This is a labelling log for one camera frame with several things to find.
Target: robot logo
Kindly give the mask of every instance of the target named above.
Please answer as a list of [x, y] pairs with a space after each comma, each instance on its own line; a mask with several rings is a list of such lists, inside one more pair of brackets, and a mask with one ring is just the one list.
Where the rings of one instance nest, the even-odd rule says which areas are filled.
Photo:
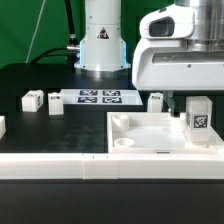
[[100, 31], [98, 37], [98, 39], [109, 39], [109, 36], [107, 34], [107, 31], [105, 30], [105, 28], [103, 27], [103, 29]]

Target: white casing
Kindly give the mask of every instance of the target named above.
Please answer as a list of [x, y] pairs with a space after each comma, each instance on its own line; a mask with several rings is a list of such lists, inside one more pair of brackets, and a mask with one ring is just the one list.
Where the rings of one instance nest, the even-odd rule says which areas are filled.
[[[75, 68], [116, 71], [129, 68], [126, 43], [121, 38], [121, 0], [85, 0], [86, 34], [80, 42]], [[108, 38], [99, 38], [105, 29]]]
[[153, 21], [166, 17], [171, 17], [175, 23], [174, 33], [169, 38], [186, 38], [192, 35], [194, 31], [194, 12], [192, 8], [176, 6], [174, 4], [166, 7], [165, 11], [161, 12], [157, 10], [146, 15], [140, 23], [141, 36], [148, 39], [158, 39], [158, 37], [149, 35], [149, 26]]
[[[149, 24], [162, 15], [174, 19], [173, 36], [150, 37]], [[140, 25], [142, 38], [135, 49], [132, 65], [132, 82], [138, 90], [223, 90], [223, 60], [215, 61], [216, 57], [210, 57], [211, 60], [205, 62], [204, 55], [200, 58], [198, 52], [187, 50], [185, 38], [193, 32], [193, 15], [188, 7], [171, 5], [163, 13], [156, 11], [143, 18]], [[162, 56], [159, 61], [154, 60], [156, 55], [166, 53], [171, 53], [168, 59]], [[182, 57], [182, 61], [178, 61], [183, 54], [186, 54], [186, 58]]]

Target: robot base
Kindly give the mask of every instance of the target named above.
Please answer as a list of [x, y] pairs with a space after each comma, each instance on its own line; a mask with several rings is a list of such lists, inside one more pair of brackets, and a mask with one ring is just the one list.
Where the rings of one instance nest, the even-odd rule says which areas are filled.
[[87, 70], [87, 69], [75, 67], [74, 71], [76, 74], [88, 76], [91, 78], [106, 79], [106, 78], [118, 78], [120, 76], [128, 75], [131, 69], [123, 68], [116, 71], [94, 71], [94, 70]]

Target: black tabletop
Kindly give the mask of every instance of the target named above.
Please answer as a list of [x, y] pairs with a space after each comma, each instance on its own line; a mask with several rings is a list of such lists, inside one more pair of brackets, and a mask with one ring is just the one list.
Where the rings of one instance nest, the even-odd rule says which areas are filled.
[[[65, 107], [64, 116], [49, 116], [47, 94], [61, 89], [134, 88], [129, 75], [94, 79], [75, 74], [68, 65], [8, 65], [0, 70], [0, 115], [6, 117], [7, 126], [7, 133], [0, 141], [0, 152], [107, 152], [106, 113], [114, 108], [70, 106]], [[22, 112], [21, 98], [29, 90], [44, 92], [44, 105], [36, 113]], [[118, 111], [135, 109], [115, 108]]]

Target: white block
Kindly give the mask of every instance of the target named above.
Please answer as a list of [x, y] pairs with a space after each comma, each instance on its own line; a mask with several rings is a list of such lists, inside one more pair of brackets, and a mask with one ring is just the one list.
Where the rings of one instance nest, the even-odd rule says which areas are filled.
[[0, 117], [0, 139], [5, 134], [6, 128], [5, 128], [5, 117]]
[[185, 136], [190, 143], [209, 142], [212, 101], [206, 96], [187, 97]]
[[160, 113], [163, 109], [163, 94], [151, 93], [148, 99], [147, 112]]
[[29, 91], [22, 97], [22, 109], [24, 112], [37, 112], [43, 104], [44, 93], [41, 90]]
[[64, 107], [60, 93], [48, 94], [49, 115], [63, 115]]

